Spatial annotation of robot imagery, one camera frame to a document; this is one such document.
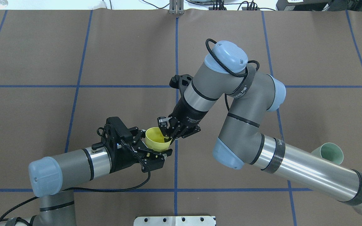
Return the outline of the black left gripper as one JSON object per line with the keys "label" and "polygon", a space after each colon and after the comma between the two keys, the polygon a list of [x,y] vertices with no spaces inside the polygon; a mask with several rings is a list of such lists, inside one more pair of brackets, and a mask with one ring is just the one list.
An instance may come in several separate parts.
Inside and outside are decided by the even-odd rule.
{"label": "black left gripper", "polygon": [[140,163],[142,159],[142,172],[154,171],[161,169],[164,166],[165,160],[171,156],[173,150],[170,148],[164,151],[154,151],[151,149],[141,150],[141,153],[134,149],[134,142],[145,138],[146,130],[140,130],[139,127],[131,127],[128,131],[132,134],[133,140],[129,143],[122,141],[116,149],[111,149],[107,146],[107,151],[110,156],[111,168],[110,173],[114,173],[126,169],[133,164]]}

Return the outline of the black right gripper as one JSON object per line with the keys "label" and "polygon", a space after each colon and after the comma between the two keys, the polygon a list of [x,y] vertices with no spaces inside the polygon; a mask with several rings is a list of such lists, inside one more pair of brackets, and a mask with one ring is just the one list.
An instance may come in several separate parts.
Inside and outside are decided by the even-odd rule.
{"label": "black right gripper", "polygon": [[206,114],[207,111],[196,110],[185,99],[180,99],[169,117],[157,118],[158,128],[164,138],[170,138],[173,142],[199,132],[197,126]]}

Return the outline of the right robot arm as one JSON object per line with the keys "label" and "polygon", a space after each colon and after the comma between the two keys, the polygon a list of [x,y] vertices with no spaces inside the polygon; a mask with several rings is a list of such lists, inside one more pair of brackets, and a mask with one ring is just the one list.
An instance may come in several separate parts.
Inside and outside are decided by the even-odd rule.
{"label": "right robot arm", "polygon": [[205,46],[207,55],[194,76],[175,75],[170,80],[180,98],[168,116],[157,118],[165,140],[172,143],[200,132],[201,121],[216,102],[230,96],[233,101],[212,152],[218,162],[235,170],[246,164],[256,166],[330,196],[362,215],[362,172],[262,133],[266,113],[279,109],[286,98],[285,85],[259,71],[259,63],[228,40],[207,39]]}

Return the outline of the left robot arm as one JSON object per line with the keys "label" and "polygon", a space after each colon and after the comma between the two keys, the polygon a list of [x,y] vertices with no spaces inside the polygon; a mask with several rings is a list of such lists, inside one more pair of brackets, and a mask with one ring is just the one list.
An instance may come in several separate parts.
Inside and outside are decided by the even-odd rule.
{"label": "left robot arm", "polygon": [[[6,226],[75,226],[74,191],[102,193],[128,192],[145,185],[151,172],[164,166],[166,157],[172,149],[155,151],[143,141],[145,130],[137,127],[113,126],[106,124],[102,130],[101,141],[91,147],[56,155],[46,156],[29,164],[29,179],[34,197],[4,213],[0,225]],[[147,173],[147,179],[137,186],[125,189],[91,189],[79,187],[96,178],[140,164]],[[13,210],[40,198],[39,215],[26,220],[21,217],[5,219]]]}

